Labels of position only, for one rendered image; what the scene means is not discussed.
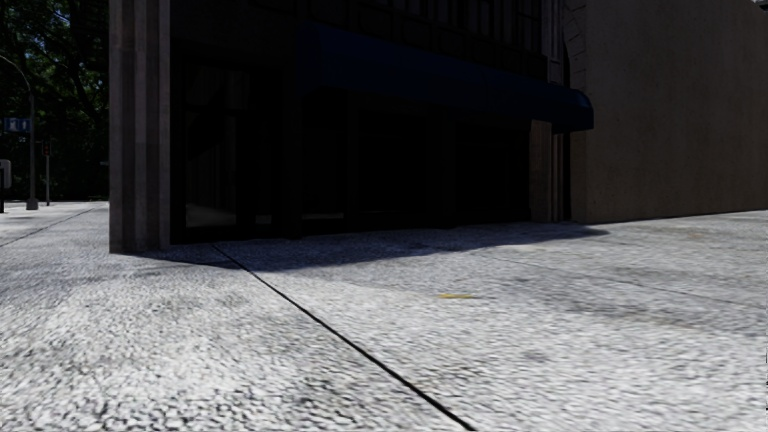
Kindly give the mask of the brown stone building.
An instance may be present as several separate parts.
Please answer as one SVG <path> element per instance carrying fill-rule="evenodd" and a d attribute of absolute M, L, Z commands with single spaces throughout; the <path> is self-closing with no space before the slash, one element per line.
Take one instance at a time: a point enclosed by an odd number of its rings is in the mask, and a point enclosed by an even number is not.
<path fill-rule="evenodd" d="M 571 216 L 562 0 L 109 0 L 114 252 Z"/>

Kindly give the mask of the pale concrete building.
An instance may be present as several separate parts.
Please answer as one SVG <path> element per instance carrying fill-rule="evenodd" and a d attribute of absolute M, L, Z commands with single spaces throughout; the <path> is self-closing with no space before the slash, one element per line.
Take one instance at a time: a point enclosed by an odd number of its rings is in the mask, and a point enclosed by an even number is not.
<path fill-rule="evenodd" d="M 565 0 L 582 223 L 768 209 L 768 13 L 750 0 Z"/>

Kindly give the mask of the grey street lamp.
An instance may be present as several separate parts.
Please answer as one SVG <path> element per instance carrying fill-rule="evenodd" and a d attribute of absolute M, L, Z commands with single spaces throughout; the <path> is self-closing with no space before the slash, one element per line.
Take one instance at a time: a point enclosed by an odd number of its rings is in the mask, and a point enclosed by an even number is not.
<path fill-rule="evenodd" d="M 24 72 L 7 57 L 0 54 L 0 60 L 11 65 L 22 77 L 28 91 L 29 101 L 29 197 L 26 200 L 26 209 L 35 211 L 39 209 L 39 201 L 36 197 L 36 157 L 35 157 L 35 97 L 32 87 Z"/>

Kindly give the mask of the trees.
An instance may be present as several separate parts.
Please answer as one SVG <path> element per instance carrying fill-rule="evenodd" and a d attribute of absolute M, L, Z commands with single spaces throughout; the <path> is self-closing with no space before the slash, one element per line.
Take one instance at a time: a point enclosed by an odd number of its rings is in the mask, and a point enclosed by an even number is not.
<path fill-rule="evenodd" d="M 0 54 L 35 97 L 36 195 L 45 196 L 42 141 L 51 141 L 50 196 L 109 193 L 107 0 L 0 0 Z M 0 159 L 12 163 L 10 196 L 29 195 L 29 101 L 21 75 L 0 60 Z"/>

